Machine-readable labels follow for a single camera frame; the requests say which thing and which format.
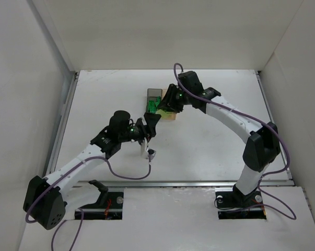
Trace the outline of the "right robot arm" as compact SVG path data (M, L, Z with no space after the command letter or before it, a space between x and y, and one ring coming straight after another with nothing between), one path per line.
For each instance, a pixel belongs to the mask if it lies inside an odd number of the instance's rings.
M277 126L266 125L237 114L237 110L216 89L204 88L197 74L188 71L178 74L180 84L170 84L158 105L158 109L170 113L180 113L185 105L191 105L211 116L239 136L245 143L243 151L244 168L233 191L245 197L253 193L267 166L280 154L277 137L272 133Z

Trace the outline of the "lime lego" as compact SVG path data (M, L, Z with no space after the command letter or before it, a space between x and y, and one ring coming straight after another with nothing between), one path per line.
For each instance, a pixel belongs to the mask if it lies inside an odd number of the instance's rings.
M166 118L166 119L168 119L169 117L172 117L172 116L175 116L175 115L176 115L175 113L172 113L172 112L165 112L165 111L163 111L163 110L161 110L161 109L158 109L158 110L156 111L156 114L159 114L159 115L161 115L162 118Z

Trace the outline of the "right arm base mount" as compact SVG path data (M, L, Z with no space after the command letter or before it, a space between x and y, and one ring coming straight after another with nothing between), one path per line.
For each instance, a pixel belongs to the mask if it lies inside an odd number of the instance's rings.
M233 191L216 191L214 206L218 209L220 220L266 220L266 213L262 206L262 196L255 190L248 196L237 197Z

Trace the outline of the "dark green lego plate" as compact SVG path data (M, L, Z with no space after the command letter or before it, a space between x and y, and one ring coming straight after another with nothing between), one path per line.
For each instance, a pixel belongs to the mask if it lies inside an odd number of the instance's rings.
M155 114L157 111L157 107L161 102L161 97L148 97L147 99L147 107L146 107L146 112L147 113L152 113Z

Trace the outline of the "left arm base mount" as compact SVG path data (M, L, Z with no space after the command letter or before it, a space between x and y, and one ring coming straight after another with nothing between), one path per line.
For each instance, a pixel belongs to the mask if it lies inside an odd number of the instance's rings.
M124 190L114 190L97 180L90 180L89 185L98 189L95 202L81 206L84 220L121 220Z

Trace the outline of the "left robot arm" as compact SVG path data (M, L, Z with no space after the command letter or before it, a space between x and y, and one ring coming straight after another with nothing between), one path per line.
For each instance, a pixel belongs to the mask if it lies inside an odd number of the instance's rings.
M137 142L141 157L150 162L156 152L148 143L156 136L160 118L159 114L145 113L134 122L127 111L116 111L109 124L74 159L47 176L35 176L29 181L23 204L25 221L29 224L37 222L44 229L51 230L66 212L87 204L103 204L108 188L101 182L91 180L80 188L75 188L75 185L99 165L109 164L109 159L123 143Z

